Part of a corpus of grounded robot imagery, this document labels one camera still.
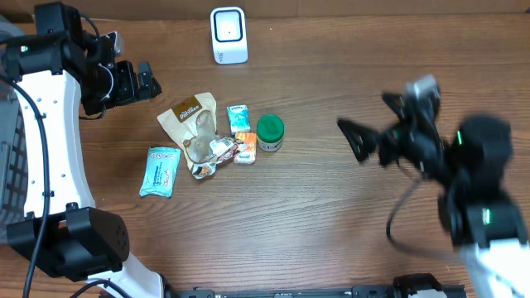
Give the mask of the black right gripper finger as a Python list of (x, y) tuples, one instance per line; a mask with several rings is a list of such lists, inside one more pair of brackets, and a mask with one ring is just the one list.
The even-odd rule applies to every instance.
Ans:
[(370, 127), (339, 118), (337, 125), (349, 143), (358, 162), (364, 162), (378, 147), (379, 133)]
[(381, 98), (384, 103), (397, 115), (400, 122), (407, 122), (410, 112), (407, 100), (403, 94), (383, 92)]

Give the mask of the green lid seasoning jar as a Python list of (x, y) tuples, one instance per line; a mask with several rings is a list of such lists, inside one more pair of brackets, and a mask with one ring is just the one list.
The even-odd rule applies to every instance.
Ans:
[(257, 123), (258, 146), (263, 151), (278, 151), (285, 134), (284, 122), (275, 114), (262, 116)]

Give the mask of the beige brown snack bag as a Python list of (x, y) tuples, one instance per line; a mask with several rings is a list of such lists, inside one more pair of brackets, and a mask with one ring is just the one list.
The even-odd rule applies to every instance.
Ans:
[(157, 116), (170, 139), (183, 151), (190, 173), (197, 179), (212, 176), (218, 165), (239, 153), (231, 136), (217, 133), (217, 102), (210, 92), (195, 94)]

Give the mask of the light blue wipes pack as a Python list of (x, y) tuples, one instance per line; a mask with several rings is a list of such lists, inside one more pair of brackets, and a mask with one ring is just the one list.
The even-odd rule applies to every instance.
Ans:
[(146, 171), (139, 195), (157, 195), (170, 198), (173, 193), (181, 150), (172, 147), (150, 147)]

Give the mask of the orange small snack packet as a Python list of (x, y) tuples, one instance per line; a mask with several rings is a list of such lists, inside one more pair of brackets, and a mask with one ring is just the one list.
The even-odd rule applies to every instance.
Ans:
[(250, 165), (256, 161), (257, 135), (255, 132), (238, 132), (235, 134), (238, 153), (234, 155), (234, 163)]

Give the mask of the teal tissue pocket pack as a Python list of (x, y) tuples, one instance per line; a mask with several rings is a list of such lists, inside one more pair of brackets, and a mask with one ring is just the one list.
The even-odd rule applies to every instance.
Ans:
[(251, 124), (248, 116), (248, 107), (246, 105), (235, 105), (227, 107), (227, 115), (232, 135), (240, 132), (250, 132)]

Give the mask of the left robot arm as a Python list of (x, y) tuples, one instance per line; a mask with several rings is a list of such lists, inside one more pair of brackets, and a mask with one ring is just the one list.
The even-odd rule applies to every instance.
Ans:
[(31, 270), (84, 289), (172, 297), (167, 279), (131, 253), (123, 219), (97, 208), (79, 128), (111, 108), (155, 98), (161, 86), (147, 62), (122, 59), (117, 32), (86, 31), (86, 21), (62, 2), (39, 4), (36, 33), (4, 41), (1, 79), (21, 105), (28, 166), (23, 219), (7, 226), (7, 242)]

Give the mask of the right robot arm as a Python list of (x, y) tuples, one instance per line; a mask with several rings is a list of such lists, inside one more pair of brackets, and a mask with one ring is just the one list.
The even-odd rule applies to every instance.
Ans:
[(502, 183), (513, 154), (509, 123), (488, 114), (472, 115), (448, 142), (436, 128), (438, 91), (383, 93), (382, 99), (398, 118), (383, 132), (345, 118), (337, 121), (356, 159), (363, 162), (377, 153), (380, 165), (388, 166), (404, 158), (422, 173), (415, 186), (424, 180), (442, 185), (438, 216), (476, 293), (527, 297), (529, 234)]

